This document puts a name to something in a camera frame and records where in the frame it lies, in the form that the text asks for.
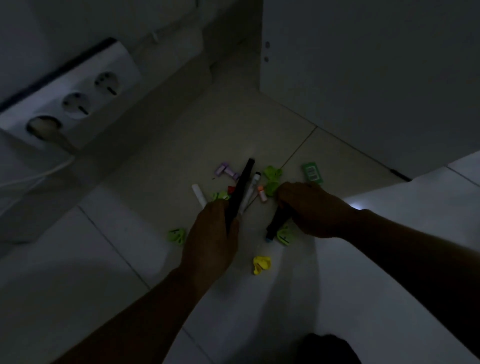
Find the white marker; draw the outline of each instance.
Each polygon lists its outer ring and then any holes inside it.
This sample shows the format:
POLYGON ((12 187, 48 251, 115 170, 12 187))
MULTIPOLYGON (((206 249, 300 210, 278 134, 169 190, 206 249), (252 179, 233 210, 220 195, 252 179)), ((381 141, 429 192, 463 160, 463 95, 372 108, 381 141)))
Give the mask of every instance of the white marker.
POLYGON ((253 175, 252 183, 250 183, 250 187, 247 190, 247 194, 245 195, 245 197, 243 198, 240 204, 240 208, 239 208, 240 215, 242 215, 245 209, 247 208, 248 201, 250 200, 250 197, 252 196, 253 191, 255 190, 255 185, 260 180, 260 177, 261 177, 260 172, 255 172, 255 174, 253 175))
POLYGON ((193 184, 192 190, 195 193, 195 196, 197 196, 198 202, 200 202, 200 204, 202 205, 202 208, 204 208, 205 205, 207 204, 207 200, 205 200, 205 196, 202 193, 202 190, 200 189, 199 185, 193 184))

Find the white tile floor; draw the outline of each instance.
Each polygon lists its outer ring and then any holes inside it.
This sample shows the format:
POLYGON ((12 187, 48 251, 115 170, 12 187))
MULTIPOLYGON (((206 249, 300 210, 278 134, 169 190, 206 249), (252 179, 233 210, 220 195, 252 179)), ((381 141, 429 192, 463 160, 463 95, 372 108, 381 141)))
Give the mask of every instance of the white tile floor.
MULTIPOLYGON (((208 195, 231 184, 213 179, 223 160, 240 171, 253 156, 256 170, 283 167, 283 181, 303 180, 300 164, 315 161, 324 188, 352 205, 480 249, 480 187, 448 168, 405 183, 271 101, 257 91, 253 45, 219 62, 212 87, 179 120, 39 241, 3 252, 0 362, 47 363, 157 284, 181 255, 166 231, 189 228, 200 211, 190 185, 208 195)), ((475 168, 459 173, 474 180, 475 168)), ((274 209, 273 201, 255 200, 246 211, 232 267, 198 304, 166 362, 290 363, 308 332, 345 338, 363 363, 478 362, 345 241, 296 231, 289 247, 265 243, 274 209), (255 255, 273 261, 257 277, 255 255)))

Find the white wall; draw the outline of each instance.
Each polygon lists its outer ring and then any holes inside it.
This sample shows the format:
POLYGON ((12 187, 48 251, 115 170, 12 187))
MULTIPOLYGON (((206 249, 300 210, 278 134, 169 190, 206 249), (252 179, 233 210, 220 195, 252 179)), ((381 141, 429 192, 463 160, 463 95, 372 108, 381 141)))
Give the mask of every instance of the white wall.
MULTIPOLYGON (((102 39, 112 36, 133 50, 151 30, 167 26, 195 9, 195 0, 4 0, 0 2, 0 100, 27 87, 102 39)), ((119 117, 156 85, 202 51, 201 28, 191 24, 135 60, 141 85, 106 108, 73 139, 78 145, 119 117)), ((0 182, 46 170, 65 158, 38 150, 0 132, 0 182)), ((0 191, 0 213, 25 191, 0 191)))

